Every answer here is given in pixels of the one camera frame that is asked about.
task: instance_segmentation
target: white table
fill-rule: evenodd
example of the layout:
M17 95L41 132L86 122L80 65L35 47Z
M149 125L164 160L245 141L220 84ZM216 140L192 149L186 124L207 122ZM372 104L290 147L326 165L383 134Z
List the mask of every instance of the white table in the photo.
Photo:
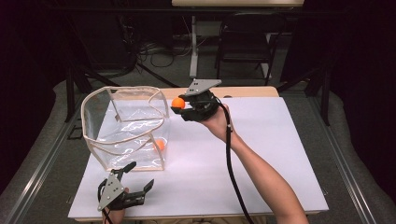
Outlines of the white table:
M231 108L238 133L285 177L305 212L327 211L328 205L283 98L239 97L225 98L222 102ZM165 170L131 172L121 180L131 191L141 190L151 179L155 181L145 204L127 209L126 218L242 216L227 172L224 143L201 124L171 115ZM234 154L232 161L249 213L272 214ZM101 219L101 213L96 210L96 191L107 176L100 163L90 156L69 217L78 221Z
M172 0L174 7L302 7L304 0ZM196 78L198 67L197 21L191 21L191 66L190 77ZM268 64L262 64L262 71L268 70Z

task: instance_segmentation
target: black chair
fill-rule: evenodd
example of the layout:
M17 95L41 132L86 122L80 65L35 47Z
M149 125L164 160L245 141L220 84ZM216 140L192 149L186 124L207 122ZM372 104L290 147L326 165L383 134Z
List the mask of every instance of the black chair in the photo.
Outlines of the black chair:
M219 31L219 48L216 57L217 79L220 79L220 62L268 64L265 85L268 84L276 52L276 42L286 26L286 19L277 13L234 13L227 16Z

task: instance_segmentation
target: transparent basket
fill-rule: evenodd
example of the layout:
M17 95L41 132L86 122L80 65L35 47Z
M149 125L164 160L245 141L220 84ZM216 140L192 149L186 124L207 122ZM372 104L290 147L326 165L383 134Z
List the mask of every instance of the transparent basket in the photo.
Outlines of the transparent basket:
M136 161L134 171L163 170L170 127L168 104L154 87L103 87L81 105L82 132L105 170Z

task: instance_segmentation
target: clear plastic box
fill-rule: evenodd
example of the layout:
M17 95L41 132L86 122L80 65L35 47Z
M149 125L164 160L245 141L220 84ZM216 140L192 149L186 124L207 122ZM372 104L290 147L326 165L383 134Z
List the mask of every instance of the clear plastic box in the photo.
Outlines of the clear plastic box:
M105 170L136 161L137 170L163 170L170 127L160 89L103 87L81 105L84 139Z

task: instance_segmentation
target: ping pong ball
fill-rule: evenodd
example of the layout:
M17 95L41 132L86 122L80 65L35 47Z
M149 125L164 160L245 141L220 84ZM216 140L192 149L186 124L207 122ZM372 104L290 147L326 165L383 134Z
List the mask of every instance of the ping pong ball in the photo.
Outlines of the ping pong ball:
M186 106L186 102L184 102L184 100L181 99L180 97L177 97L172 101L172 107L178 107L184 109L185 106Z
M155 140L155 144L157 144L157 146L160 148L160 150L163 150L165 148L165 143L161 139Z

